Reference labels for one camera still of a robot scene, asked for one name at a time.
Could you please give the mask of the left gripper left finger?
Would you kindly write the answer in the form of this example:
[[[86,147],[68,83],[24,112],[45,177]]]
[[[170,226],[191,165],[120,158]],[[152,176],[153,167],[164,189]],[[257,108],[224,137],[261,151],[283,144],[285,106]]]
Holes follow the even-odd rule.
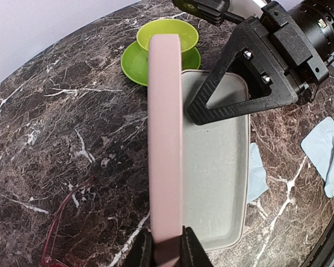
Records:
[[[153,238],[149,230],[142,230],[136,236],[127,255],[127,266],[150,267],[153,265]]]

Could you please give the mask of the pink glasses case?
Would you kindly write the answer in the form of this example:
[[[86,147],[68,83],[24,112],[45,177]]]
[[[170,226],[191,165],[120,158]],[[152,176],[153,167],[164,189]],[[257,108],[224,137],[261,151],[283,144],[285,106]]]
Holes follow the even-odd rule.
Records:
[[[180,266],[191,227],[205,251],[242,237],[249,175],[248,115],[196,125],[185,108],[208,73],[182,70],[178,35],[151,37],[148,51],[150,227],[157,266]]]

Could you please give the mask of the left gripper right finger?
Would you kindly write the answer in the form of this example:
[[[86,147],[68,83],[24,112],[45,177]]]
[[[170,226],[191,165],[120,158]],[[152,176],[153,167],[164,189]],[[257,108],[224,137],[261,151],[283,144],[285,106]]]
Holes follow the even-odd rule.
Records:
[[[213,267],[191,227],[183,227],[180,243],[180,266]]]

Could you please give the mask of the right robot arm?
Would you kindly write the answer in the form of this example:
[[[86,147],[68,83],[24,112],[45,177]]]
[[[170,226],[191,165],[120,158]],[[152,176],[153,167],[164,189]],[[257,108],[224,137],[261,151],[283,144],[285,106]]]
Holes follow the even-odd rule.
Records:
[[[197,125],[314,100],[334,62],[334,1],[302,1],[290,10],[270,1],[260,18],[233,30],[186,112]],[[247,83],[249,99],[208,107],[227,72]]]

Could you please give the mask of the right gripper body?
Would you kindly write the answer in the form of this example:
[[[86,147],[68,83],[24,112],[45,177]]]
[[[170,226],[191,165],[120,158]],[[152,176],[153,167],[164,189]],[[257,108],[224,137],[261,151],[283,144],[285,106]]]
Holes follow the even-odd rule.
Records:
[[[300,81],[297,89],[299,105],[313,101],[316,91],[329,76],[330,55],[329,13],[319,1],[302,1],[289,11],[270,1],[262,8],[261,22],[270,27],[271,44],[287,64],[286,72]]]

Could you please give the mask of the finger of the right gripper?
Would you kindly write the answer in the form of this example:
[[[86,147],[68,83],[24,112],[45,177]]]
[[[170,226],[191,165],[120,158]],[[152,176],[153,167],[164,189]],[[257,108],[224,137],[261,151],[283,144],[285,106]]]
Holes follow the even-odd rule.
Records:
[[[268,31],[254,17],[237,25],[185,108],[196,125],[288,106],[297,101]]]

